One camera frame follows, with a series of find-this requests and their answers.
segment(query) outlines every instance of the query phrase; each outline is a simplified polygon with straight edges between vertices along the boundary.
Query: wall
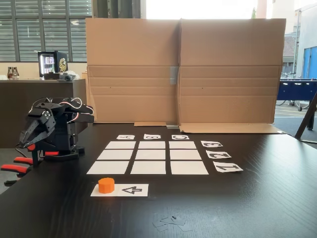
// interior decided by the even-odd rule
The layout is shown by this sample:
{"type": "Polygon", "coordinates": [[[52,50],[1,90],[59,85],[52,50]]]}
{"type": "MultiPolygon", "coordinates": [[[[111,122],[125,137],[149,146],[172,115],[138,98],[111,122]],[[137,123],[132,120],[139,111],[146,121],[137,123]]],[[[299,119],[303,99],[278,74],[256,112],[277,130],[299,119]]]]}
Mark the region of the wall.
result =
{"type": "Polygon", "coordinates": [[[296,76],[302,76],[304,49],[317,46],[317,4],[302,8],[301,40],[299,41],[296,76]]]}
{"type": "MultiPolygon", "coordinates": [[[[20,79],[33,79],[39,76],[39,63],[37,62],[0,62],[0,75],[7,75],[8,67],[18,67],[20,79]]],[[[68,70],[79,74],[86,71],[87,63],[68,63],[68,70]]]]}
{"type": "Polygon", "coordinates": [[[267,0],[258,0],[256,18],[266,18],[267,0]]]}
{"type": "Polygon", "coordinates": [[[294,0],[275,0],[272,18],[286,18],[285,34],[294,32],[294,24],[297,24],[294,0]]]}

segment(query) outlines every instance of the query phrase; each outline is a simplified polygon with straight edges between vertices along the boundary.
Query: cardboard box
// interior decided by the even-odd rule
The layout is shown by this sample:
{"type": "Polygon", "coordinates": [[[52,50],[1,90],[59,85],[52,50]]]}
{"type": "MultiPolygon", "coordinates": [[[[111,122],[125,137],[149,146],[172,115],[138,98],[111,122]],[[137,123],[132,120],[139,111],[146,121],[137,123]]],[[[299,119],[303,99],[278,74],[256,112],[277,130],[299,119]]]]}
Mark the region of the cardboard box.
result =
{"type": "Polygon", "coordinates": [[[86,18],[97,122],[176,121],[178,20],[86,18]]]}
{"type": "Polygon", "coordinates": [[[285,19],[181,20],[183,132],[272,133],[285,19]]]}

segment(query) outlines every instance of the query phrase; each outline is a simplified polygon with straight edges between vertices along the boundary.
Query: window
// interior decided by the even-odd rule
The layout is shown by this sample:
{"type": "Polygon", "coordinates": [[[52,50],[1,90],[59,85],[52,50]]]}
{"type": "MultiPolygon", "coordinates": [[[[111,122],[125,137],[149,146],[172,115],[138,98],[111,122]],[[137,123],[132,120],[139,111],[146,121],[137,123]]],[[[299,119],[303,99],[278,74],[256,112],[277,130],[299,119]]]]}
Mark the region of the window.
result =
{"type": "Polygon", "coordinates": [[[85,18],[92,15],[91,1],[0,0],[0,61],[38,61],[38,51],[87,61],[85,18]]]}
{"type": "Polygon", "coordinates": [[[46,51],[60,51],[67,53],[67,26],[65,20],[45,20],[44,35],[45,35],[45,49],[46,51]]]}
{"type": "Polygon", "coordinates": [[[70,32],[73,61],[87,61],[86,21],[84,19],[73,19],[70,22],[70,32]]]}
{"type": "Polygon", "coordinates": [[[0,15],[2,16],[10,16],[11,12],[11,1],[10,0],[2,0],[0,1],[0,15]]]}
{"type": "Polygon", "coordinates": [[[69,15],[91,16],[91,1],[69,0],[69,15]]]}
{"type": "Polygon", "coordinates": [[[12,20],[0,20],[0,61],[15,61],[12,20]]]}
{"type": "Polygon", "coordinates": [[[42,0],[43,15],[65,15],[65,0],[42,0]]]}
{"type": "Polygon", "coordinates": [[[37,19],[16,21],[21,61],[38,61],[37,51],[41,51],[40,23],[37,19]]]}
{"type": "Polygon", "coordinates": [[[15,0],[15,14],[18,15],[38,15],[38,0],[15,0]]]}

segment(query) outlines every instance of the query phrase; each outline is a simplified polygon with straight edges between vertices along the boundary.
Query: building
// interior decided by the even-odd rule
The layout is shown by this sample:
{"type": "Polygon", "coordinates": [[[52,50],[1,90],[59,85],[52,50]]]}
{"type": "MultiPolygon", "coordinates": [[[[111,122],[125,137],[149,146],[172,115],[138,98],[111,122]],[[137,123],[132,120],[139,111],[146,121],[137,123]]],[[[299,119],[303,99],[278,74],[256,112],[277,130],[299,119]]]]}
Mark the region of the building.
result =
{"type": "Polygon", "coordinates": [[[296,76],[317,78],[317,3],[302,7],[296,76]]]}
{"type": "Polygon", "coordinates": [[[272,18],[286,18],[285,34],[296,31],[297,14],[294,9],[294,0],[272,0],[272,18]]]}
{"type": "Polygon", "coordinates": [[[293,72],[296,32],[285,34],[283,50],[283,73],[293,72]]]}

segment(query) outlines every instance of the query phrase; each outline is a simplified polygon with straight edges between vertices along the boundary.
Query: pavement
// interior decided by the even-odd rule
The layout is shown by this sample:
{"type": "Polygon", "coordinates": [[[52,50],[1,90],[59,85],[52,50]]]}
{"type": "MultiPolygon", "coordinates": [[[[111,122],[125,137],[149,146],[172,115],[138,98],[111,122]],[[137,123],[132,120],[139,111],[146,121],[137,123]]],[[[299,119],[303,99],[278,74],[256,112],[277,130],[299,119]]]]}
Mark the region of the pavement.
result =
{"type": "MultiPolygon", "coordinates": [[[[297,106],[291,106],[288,102],[285,102],[281,106],[275,106],[275,118],[274,126],[280,130],[294,136],[298,130],[298,127],[303,121],[303,118],[307,112],[307,109],[298,111],[297,106]]],[[[302,139],[317,141],[317,113],[315,114],[315,123],[313,130],[305,129],[302,139]]],[[[317,149],[317,145],[308,144],[317,149]]]]}

